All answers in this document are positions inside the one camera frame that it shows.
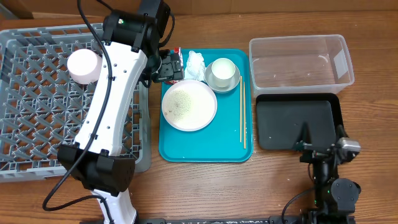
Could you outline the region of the small pink bowl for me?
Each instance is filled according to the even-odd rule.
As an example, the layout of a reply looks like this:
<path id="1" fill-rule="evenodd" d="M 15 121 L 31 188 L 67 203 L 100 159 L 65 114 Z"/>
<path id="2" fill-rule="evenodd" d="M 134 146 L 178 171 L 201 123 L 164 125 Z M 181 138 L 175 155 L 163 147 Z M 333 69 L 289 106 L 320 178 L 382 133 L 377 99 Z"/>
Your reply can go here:
<path id="1" fill-rule="evenodd" d="M 79 49 L 67 60 L 67 68 L 73 81 L 87 85 L 98 81 L 102 58 L 89 49 Z"/>

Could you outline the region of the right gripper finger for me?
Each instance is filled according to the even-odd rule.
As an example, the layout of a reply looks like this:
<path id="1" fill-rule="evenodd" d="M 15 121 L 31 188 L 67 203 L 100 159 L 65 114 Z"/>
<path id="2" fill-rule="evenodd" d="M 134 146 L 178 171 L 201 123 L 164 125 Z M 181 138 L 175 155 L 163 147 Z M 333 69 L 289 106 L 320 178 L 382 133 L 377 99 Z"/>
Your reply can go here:
<path id="1" fill-rule="evenodd" d="M 346 139 L 348 138 L 348 135 L 344 129 L 344 126 L 342 124 L 339 124 L 336 128 L 336 142 L 338 142 L 340 139 Z"/>
<path id="2" fill-rule="evenodd" d="M 294 144 L 294 149 L 304 149 L 307 145 L 311 145 L 310 129 L 308 123 L 304 122 Z"/>

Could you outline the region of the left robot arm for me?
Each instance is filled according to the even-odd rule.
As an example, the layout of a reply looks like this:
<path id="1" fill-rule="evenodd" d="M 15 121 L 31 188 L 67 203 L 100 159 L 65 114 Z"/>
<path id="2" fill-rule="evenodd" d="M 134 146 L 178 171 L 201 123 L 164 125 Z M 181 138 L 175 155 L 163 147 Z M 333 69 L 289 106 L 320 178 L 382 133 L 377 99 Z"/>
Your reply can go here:
<path id="1" fill-rule="evenodd" d="M 142 1 L 135 14 L 113 10 L 95 39 L 103 61 L 84 123 L 71 145 L 58 149 L 66 175 L 79 180 L 96 199 L 105 223 L 137 223 L 129 195 L 135 160 L 121 155 L 127 112 L 138 83 L 181 80 L 181 53 L 165 48 L 174 25 L 166 2 Z"/>

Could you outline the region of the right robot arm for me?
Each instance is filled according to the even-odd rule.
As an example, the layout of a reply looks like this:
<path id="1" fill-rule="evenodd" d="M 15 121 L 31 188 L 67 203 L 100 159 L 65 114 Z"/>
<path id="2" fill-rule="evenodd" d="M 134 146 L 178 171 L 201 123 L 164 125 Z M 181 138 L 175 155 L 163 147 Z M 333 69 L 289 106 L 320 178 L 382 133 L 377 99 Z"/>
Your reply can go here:
<path id="1" fill-rule="evenodd" d="M 354 223 L 355 204 L 361 187 L 352 180 L 341 178 L 338 166 L 351 162 L 360 153 L 358 141 L 348 137 L 342 125 L 337 127 L 337 140 L 328 147 L 312 144 L 310 129 L 303 123 L 294 144 L 294 150 L 301 152 L 300 162 L 313 169 L 315 208 L 301 214 L 299 223 Z"/>

